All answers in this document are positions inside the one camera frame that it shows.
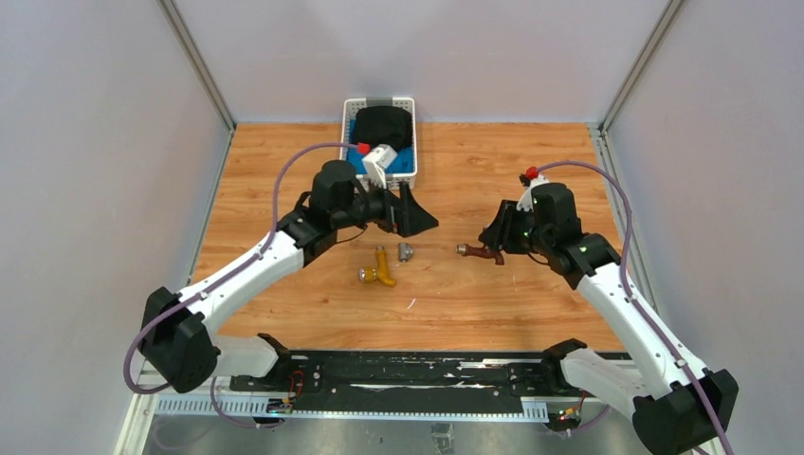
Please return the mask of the brown faucet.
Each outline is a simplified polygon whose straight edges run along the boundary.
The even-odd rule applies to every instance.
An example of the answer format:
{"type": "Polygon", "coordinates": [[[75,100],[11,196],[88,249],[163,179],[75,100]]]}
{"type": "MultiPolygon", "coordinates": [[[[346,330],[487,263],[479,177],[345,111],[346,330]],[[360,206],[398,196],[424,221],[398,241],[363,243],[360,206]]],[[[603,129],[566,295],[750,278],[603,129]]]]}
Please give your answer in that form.
{"type": "Polygon", "coordinates": [[[505,259],[498,250],[488,246],[470,246],[469,244],[458,244],[456,253],[462,257],[475,257],[485,260],[493,260],[495,265],[504,265],[505,259]]]}

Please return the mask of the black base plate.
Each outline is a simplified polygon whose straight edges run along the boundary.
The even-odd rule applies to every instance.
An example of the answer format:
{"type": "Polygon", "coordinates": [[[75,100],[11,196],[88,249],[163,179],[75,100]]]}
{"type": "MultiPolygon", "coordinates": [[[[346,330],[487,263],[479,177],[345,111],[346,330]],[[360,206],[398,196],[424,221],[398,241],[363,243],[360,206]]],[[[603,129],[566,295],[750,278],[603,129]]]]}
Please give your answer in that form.
{"type": "Polygon", "coordinates": [[[298,391],[296,410],[422,416],[502,415],[525,398],[575,405],[551,387],[540,352],[295,350],[266,377],[234,376],[233,391],[298,391]]]}

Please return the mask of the black cloth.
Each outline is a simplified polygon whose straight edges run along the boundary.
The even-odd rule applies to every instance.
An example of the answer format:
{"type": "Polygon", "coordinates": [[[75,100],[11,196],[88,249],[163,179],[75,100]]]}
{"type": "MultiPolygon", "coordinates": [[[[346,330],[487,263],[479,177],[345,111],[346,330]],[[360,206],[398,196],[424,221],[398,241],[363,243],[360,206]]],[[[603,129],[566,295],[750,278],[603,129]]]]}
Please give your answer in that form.
{"type": "Polygon", "coordinates": [[[412,146],[413,115],[396,106],[370,106],[357,111],[350,134],[353,144],[365,143],[371,147],[387,144],[395,150],[412,146]]]}

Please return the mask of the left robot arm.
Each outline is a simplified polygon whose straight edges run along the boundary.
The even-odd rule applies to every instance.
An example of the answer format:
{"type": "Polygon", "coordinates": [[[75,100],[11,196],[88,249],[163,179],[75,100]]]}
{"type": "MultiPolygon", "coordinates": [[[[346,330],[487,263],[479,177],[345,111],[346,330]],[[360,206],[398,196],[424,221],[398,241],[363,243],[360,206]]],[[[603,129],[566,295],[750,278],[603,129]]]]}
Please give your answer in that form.
{"type": "Polygon", "coordinates": [[[135,348],[165,379],[166,388],[193,391],[215,376],[254,376],[269,391],[283,389],[291,366],[263,337],[221,337],[220,327],[275,282],[333,247],[343,228],[376,225],[402,238],[437,228],[435,216],[414,199],[409,184],[397,191],[364,188],[356,168],[325,162],[293,210],[256,246],[205,280],[147,298],[135,348]]]}

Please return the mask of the silver pipe fitting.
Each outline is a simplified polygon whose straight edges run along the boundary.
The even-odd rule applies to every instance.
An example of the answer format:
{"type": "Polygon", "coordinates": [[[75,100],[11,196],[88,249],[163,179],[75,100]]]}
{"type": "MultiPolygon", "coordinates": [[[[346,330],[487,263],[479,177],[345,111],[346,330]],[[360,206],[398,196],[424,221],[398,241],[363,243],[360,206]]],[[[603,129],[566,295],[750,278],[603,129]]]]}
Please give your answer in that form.
{"type": "Polygon", "coordinates": [[[398,261],[401,263],[408,262],[414,254],[414,248],[409,243],[399,243],[397,247],[398,261]]]}

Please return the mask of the yellow brass faucet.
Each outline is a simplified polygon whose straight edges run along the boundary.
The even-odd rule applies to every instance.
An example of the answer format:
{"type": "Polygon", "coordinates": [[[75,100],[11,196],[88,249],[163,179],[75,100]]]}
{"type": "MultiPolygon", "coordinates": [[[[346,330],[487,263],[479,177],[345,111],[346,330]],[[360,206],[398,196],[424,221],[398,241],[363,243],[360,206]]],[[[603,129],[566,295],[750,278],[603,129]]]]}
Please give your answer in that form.
{"type": "Polygon", "coordinates": [[[387,287],[395,287],[397,281],[390,274],[387,252],[383,246],[375,248],[375,259],[375,267],[363,267],[358,270],[358,280],[366,284],[379,282],[387,287]]]}

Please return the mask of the aluminium frame rail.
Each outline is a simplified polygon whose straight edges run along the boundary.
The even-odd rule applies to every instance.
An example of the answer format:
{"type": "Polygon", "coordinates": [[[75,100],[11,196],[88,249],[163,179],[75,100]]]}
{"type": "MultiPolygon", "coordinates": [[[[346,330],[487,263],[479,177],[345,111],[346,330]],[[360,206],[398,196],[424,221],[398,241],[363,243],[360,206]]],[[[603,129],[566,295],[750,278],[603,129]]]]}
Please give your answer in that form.
{"type": "Polygon", "coordinates": [[[636,428],[705,421],[700,396],[715,374],[679,342],[636,342],[599,353],[571,338],[544,351],[296,350],[267,334],[205,333],[137,350],[178,393],[205,389],[195,412],[266,419],[441,421],[566,420],[559,405],[582,394],[636,428]]]}

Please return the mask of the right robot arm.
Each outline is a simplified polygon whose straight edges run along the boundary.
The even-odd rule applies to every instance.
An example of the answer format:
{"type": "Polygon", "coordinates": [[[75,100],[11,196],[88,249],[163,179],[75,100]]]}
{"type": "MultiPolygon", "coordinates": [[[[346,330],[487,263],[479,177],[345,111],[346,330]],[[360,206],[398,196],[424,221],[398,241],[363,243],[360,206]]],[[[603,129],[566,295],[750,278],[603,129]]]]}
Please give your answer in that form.
{"type": "Polygon", "coordinates": [[[628,371],[571,338],[545,352],[544,387],[563,395],[581,389],[626,417],[652,454],[681,454],[723,434],[739,386],[712,371],[674,336],[598,233],[586,232],[570,189],[534,183],[517,201],[503,200],[479,236],[492,253],[539,254],[612,328],[635,368],[628,371]]]}

